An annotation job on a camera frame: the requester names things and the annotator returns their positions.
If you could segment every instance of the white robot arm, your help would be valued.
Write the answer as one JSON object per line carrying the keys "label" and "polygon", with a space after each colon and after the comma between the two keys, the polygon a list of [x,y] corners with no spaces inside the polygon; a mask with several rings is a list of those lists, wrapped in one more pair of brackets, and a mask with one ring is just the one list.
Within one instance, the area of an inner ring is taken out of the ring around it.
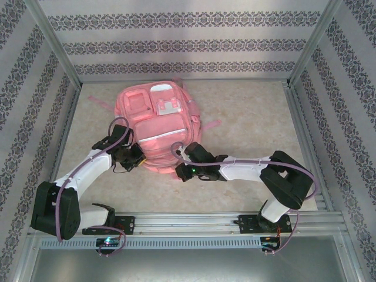
{"label": "white robot arm", "polygon": [[[56,202],[58,191],[72,175],[76,168],[81,168],[69,179],[65,186],[59,203],[59,219],[61,238],[68,240],[81,229],[92,226],[109,226],[115,222],[115,210],[103,204],[93,204],[82,207],[79,200],[86,189],[106,170],[115,163],[120,163],[128,172],[140,165],[145,156],[137,143],[132,145],[129,142],[133,131],[126,132],[126,127],[115,125],[111,136],[105,137],[92,146],[88,156],[69,173],[53,183],[42,182],[36,191],[35,204],[33,209],[31,226],[45,233],[56,236]],[[126,137],[115,147],[103,152],[102,155],[94,157],[99,152],[115,144],[124,134]]]}
{"label": "white robot arm", "polygon": [[180,147],[178,152],[181,156],[172,150],[176,157],[184,159],[184,163],[176,168],[177,175],[184,182],[194,176],[205,181],[243,179],[263,182],[272,193],[257,217],[258,225],[264,231],[275,230],[282,215],[290,209],[301,208],[314,180],[309,171],[282,151],[259,159],[238,159],[227,155],[214,157],[200,144],[192,143],[185,149]]}
{"label": "white robot arm", "polygon": [[[69,185],[63,190],[59,203],[60,231],[63,239],[68,240],[78,230],[92,226],[113,227],[115,222],[113,208],[102,204],[80,207],[79,200],[95,179],[116,162],[129,172],[145,160],[138,144],[131,145],[132,141],[128,142],[130,134],[133,134],[131,130],[118,146],[93,158],[98,152],[119,140],[124,132],[125,127],[116,125],[112,135],[97,142],[83,162],[88,159],[91,161],[69,179]],[[182,163],[176,168],[178,177],[184,182],[194,176],[205,181],[243,179],[263,182],[273,194],[272,198],[264,203],[257,216],[257,227],[263,231],[275,231],[276,222],[282,215],[290,209],[299,209],[313,183],[310,173],[281,151],[275,151],[272,156],[260,159],[237,159],[227,155],[214,157],[196,142],[180,151],[185,162],[191,163]],[[288,164],[297,167],[300,171],[271,163]],[[43,182],[38,186],[31,223],[34,229],[56,235],[56,197],[63,183],[77,167],[53,183]]]}

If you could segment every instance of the pink cable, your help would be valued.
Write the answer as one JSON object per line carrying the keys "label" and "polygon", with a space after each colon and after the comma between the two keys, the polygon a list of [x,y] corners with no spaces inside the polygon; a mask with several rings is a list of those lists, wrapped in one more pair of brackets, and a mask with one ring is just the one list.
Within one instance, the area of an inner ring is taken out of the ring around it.
{"label": "pink cable", "polygon": [[[122,117],[122,116],[119,116],[117,117],[116,119],[114,119],[111,123],[110,123],[110,126],[109,128],[112,127],[112,125],[119,119],[123,119],[126,123],[126,130],[125,130],[125,133],[123,134],[123,136],[118,140],[116,141],[114,144],[110,145],[109,147],[105,148],[104,150],[98,152],[97,154],[95,154],[94,156],[88,158],[87,160],[85,160],[83,163],[81,163],[69,176],[68,178],[63,182],[63,185],[60,187],[59,189],[59,192],[58,192],[58,196],[56,198],[56,207],[55,207],[55,223],[56,223],[56,236],[58,238],[58,241],[59,242],[63,242],[63,239],[61,237],[61,233],[60,233],[60,200],[61,200],[61,195],[66,187],[66,185],[71,182],[72,178],[74,177],[74,175],[77,174],[77,172],[79,172],[84,166],[86,166],[89,162],[91,162],[93,159],[99,157],[100,155],[106,153],[108,150],[114,148],[115,146],[117,146],[126,136],[127,136],[127,133],[129,131],[129,122],[128,120],[125,118],[125,117]],[[113,230],[113,227],[105,227],[103,229],[111,229]]]}

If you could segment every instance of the metal plate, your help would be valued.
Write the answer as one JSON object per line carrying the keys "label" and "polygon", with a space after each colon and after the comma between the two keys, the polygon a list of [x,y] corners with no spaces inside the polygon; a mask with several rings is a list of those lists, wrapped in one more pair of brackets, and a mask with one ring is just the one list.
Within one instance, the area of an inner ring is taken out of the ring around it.
{"label": "metal plate", "polygon": [[[133,235],[135,229],[135,217],[134,216],[116,216],[115,228],[121,229],[126,235]],[[82,229],[83,235],[119,235],[119,232],[106,229]]]}
{"label": "metal plate", "polygon": [[[240,234],[265,233],[265,230],[259,227],[257,215],[241,214],[238,219]],[[287,214],[281,216],[276,225],[281,228],[281,233],[291,233],[292,231],[290,217]]]}

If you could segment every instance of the beige floor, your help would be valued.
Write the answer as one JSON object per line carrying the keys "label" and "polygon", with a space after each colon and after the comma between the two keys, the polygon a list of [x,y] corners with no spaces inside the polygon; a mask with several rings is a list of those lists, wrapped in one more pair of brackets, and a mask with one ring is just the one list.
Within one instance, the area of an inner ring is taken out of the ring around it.
{"label": "beige floor", "polygon": [[[59,177],[70,171],[106,136],[112,112],[88,100],[90,95],[111,105],[132,82],[84,84]],[[250,80],[192,80],[187,87],[198,102],[203,123],[221,119],[221,126],[203,135],[202,145],[214,155],[251,158],[283,150],[303,163],[301,150],[281,82]],[[142,167],[130,173],[102,174],[81,198],[82,204],[99,202],[119,212],[229,212],[258,211],[270,192],[264,184],[235,180],[182,183]],[[302,210],[316,210],[314,200]]]}

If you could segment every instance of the purple cable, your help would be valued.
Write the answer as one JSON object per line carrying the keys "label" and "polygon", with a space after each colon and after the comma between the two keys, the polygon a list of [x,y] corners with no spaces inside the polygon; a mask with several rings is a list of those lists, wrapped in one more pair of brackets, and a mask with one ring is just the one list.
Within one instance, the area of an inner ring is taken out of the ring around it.
{"label": "purple cable", "polygon": [[[295,165],[291,165],[289,163],[280,163],[280,162],[272,162],[272,161],[269,161],[269,160],[230,160],[230,161],[226,161],[226,162],[217,162],[217,163],[195,163],[195,162],[190,162],[188,160],[184,160],[181,156],[179,156],[175,151],[174,151],[174,147],[176,147],[177,145],[179,146],[184,146],[184,144],[182,142],[175,142],[171,145],[171,153],[172,155],[181,160],[182,162],[186,163],[187,165],[193,165],[193,166],[217,166],[217,165],[232,165],[234,163],[257,163],[257,164],[268,164],[268,165],[276,165],[276,166],[284,166],[284,167],[289,167],[291,169],[296,169],[300,172],[303,172],[305,173],[306,175],[308,175],[312,180],[313,180],[313,183],[314,183],[314,190],[312,192],[312,194],[310,194],[309,196],[307,196],[304,200],[309,200],[311,198],[313,198],[316,193],[318,192],[318,183],[317,183],[317,179],[313,176],[312,173],[310,173],[308,170],[305,170],[305,169],[302,169],[301,167],[298,167],[298,166],[295,166]],[[288,244],[288,242],[291,240],[297,226],[298,226],[298,222],[299,222],[299,211],[298,210],[294,210],[296,212],[296,215],[297,215],[297,218],[296,218],[296,222],[295,222],[295,226],[293,228],[293,230],[291,231],[289,237],[287,238],[287,241],[283,244],[282,247],[280,247],[278,250],[274,251],[269,251],[269,253],[272,253],[272,254],[276,254],[278,253],[280,250],[282,250],[283,248],[285,248],[285,246]]]}
{"label": "purple cable", "polygon": [[[109,126],[109,132],[110,132],[110,128],[112,127],[112,125],[119,119],[122,119],[125,121],[126,123],[126,130],[125,130],[125,133],[123,134],[123,136],[118,140],[116,141],[114,144],[110,145],[109,147],[105,148],[104,150],[98,152],[97,154],[95,154],[94,156],[88,158],[87,160],[85,160],[83,163],[81,163],[69,176],[68,178],[63,182],[63,185],[60,187],[59,189],[59,192],[58,192],[58,196],[56,198],[56,207],[55,207],[55,223],[56,223],[56,236],[58,238],[58,241],[59,242],[63,242],[63,239],[61,237],[61,233],[60,233],[60,200],[61,200],[61,194],[63,193],[64,191],[64,188],[66,187],[66,185],[71,182],[72,178],[74,177],[74,175],[77,174],[77,172],[80,171],[80,169],[82,169],[84,166],[86,166],[89,162],[91,162],[93,159],[95,159],[96,157],[99,157],[100,155],[106,153],[108,150],[114,148],[116,145],[118,145],[126,136],[127,136],[127,133],[129,131],[129,122],[128,120],[125,118],[125,117],[122,117],[122,116],[119,116],[117,117],[116,119],[114,119],[113,121],[111,121],[110,123],[110,126]],[[111,229],[111,230],[114,230],[113,227],[103,227],[102,229]],[[120,232],[120,233],[123,233],[120,229],[115,229],[116,231]]]}
{"label": "purple cable", "polygon": [[314,188],[312,194],[310,194],[309,196],[307,196],[305,198],[305,200],[311,199],[318,192],[318,183],[317,183],[316,178],[313,176],[313,174],[310,173],[308,170],[302,169],[301,167],[295,166],[293,164],[291,165],[289,163],[272,162],[270,160],[228,160],[226,162],[216,162],[216,163],[194,163],[194,162],[190,162],[188,160],[184,160],[181,156],[179,156],[174,151],[174,147],[176,147],[177,145],[184,146],[184,144],[182,142],[175,142],[175,143],[173,143],[171,145],[171,153],[172,153],[172,155],[175,158],[181,160],[182,162],[186,163],[187,165],[193,165],[193,166],[217,166],[217,165],[232,165],[232,164],[235,164],[235,163],[257,163],[257,164],[276,165],[276,166],[289,167],[291,169],[296,169],[296,170],[298,170],[300,172],[305,173],[306,175],[308,175],[313,180],[315,188]]}
{"label": "purple cable", "polygon": [[[120,246],[120,248],[116,249],[115,251],[113,251],[112,253],[110,254],[105,254],[106,257],[110,257],[110,256],[113,256],[114,254],[120,252],[124,247],[125,247],[125,243],[126,243],[126,236],[125,236],[125,233],[123,230],[121,229],[117,229],[117,228],[114,228],[114,227],[109,227],[109,226],[92,226],[90,228],[96,228],[96,229],[107,229],[107,230],[114,230],[116,232],[120,232],[123,236],[124,236],[124,241],[122,243],[122,245]],[[100,245],[99,246],[99,249],[98,249],[98,253],[100,256],[104,255],[103,253],[100,252],[100,250],[102,249],[102,247],[105,246],[105,245]]]}

